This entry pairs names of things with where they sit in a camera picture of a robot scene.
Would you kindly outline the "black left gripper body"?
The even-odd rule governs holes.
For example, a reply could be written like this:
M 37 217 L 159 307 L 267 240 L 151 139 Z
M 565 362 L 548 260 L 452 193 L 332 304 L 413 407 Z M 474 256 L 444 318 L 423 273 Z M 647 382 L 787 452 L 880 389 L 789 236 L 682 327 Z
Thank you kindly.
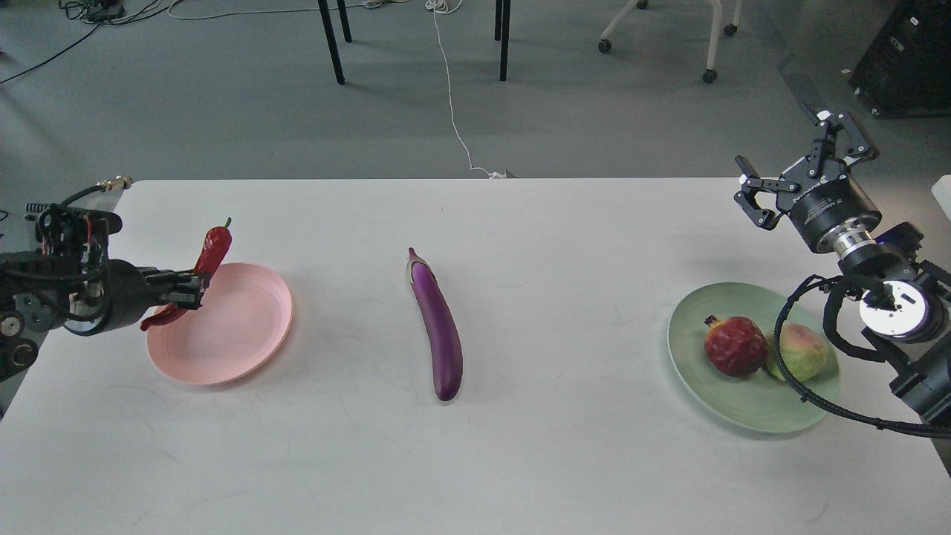
M 155 289 L 147 277 L 155 267 L 136 267 L 127 261 L 110 259 L 104 277 L 88 284 L 82 292 L 82 335 L 88 337 L 136 324 L 156 303 Z

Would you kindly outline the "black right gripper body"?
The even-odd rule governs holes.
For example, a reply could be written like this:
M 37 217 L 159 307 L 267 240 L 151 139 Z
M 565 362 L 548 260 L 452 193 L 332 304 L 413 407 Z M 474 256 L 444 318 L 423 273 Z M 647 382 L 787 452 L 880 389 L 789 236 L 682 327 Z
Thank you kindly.
M 799 185 L 799 191 L 784 195 L 784 207 L 799 237 L 812 253 L 831 253 L 833 228 L 849 223 L 862 224 L 875 230 L 882 213 L 848 174 L 832 178 L 811 178 L 808 172 L 792 167 L 784 171 L 784 179 Z

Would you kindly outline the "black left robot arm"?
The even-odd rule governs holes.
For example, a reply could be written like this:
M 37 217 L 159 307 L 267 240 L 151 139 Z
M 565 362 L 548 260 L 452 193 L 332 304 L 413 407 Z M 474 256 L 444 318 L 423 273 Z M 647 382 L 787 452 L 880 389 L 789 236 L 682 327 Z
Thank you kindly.
M 227 226 L 215 227 L 205 236 L 191 270 L 136 267 L 110 258 L 108 238 L 121 230 L 121 218 L 110 211 L 78 209 L 75 203 L 92 193 L 131 185 L 128 177 L 119 176 L 60 203 L 27 207 L 37 247 L 2 255 L 3 380 L 36 362 L 39 345 L 34 333 L 62 326 L 88 337 L 132 324 L 146 331 L 201 307 L 231 244 Z

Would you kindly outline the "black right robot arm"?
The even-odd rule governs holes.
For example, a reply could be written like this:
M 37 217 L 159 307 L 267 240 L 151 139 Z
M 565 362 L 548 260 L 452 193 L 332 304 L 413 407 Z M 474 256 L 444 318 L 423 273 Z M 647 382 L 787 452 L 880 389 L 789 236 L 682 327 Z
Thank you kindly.
M 773 230 L 788 217 L 817 254 L 834 253 L 839 276 L 812 275 L 788 297 L 775 322 L 778 339 L 789 312 L 811 289 L 828 295 L 825 338 L 845 355 L 887 363 L 896 372 L 891 393 L 917 414 L 918 423 L 873 418 L 843 409 L 794 376 L 776 350 L 782 379 L 802 402 L 880 430 L 927 439 L 950 435 L 949 272 L 919 259 L 923 233 L 904 222 L 880 236 L 882 213 L 851 176 L 852 167 L 877 157 L 865 129 L 847 111 L 815 111 L 811 148 L 777 177 L 761 176 L 737 156 L 740 190 L 734 199 L 755 226 Z

